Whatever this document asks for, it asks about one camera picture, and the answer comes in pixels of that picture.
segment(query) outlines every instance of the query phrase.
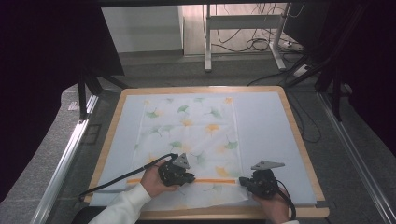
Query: table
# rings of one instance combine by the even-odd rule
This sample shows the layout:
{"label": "table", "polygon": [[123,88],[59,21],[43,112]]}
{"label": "table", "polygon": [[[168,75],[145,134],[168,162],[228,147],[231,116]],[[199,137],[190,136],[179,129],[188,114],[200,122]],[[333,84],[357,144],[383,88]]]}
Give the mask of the table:
{"label": "table", "polygon": [[[312,206],[297,206],[297,217],[327,217],[329,208],[321,207],[325,202],[324,195],[318,183],[315,171],[307,154],[306,148],[296,121],[292,115],[285,92],[280,87],[184,87],[184,88],[147,88],[147,89],[128,89],[124,90],[117,104],[114,117],[111,121],[104,142],[100,158],[97,162],[95,172],[92,176],[90,189],[98,185],[99,178],[104,170],[107,156],[111,144],[116,134],[116,129],[120,120],[123,105],[128,95],[146,95],[146,94],[179,94],[179,93],[235,93],[235,92],[276,92],[279,95],[288,122],[290,124],[292,135],[298,146],[299,153],[302,156],[305,170],[307,171],[310,184],[314,190],[318,204]],[[91,196],[86,197],[86,202],[91,200]],[[264,218],[259,206],[217,206],[213,208],[199,208],[181,211],[147,211],[142,212],[141,219],[260,219]]]}

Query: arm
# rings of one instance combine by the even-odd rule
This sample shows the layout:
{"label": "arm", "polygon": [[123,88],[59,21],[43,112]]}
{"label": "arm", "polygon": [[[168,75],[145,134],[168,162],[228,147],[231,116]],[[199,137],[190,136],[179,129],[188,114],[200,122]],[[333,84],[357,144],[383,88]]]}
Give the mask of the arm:
{"label": "arm", "polygon": [[262,199],[253,194],[253,200],[262,206],[262,211],[274,224],[299,223],[297,220],[289,221],[289,206],[279,194],[276,194],[271,200]]}
{"label": "arm", "polygon": [[166,187],[158,175],[158,166],[164,162],[159,161],[156,165],[148,168],[139,184],[129,191],[120,193],[90,224],[135,223],[139,219],[140,209],[151,198],[165,191],[176,190],[178,186]]}

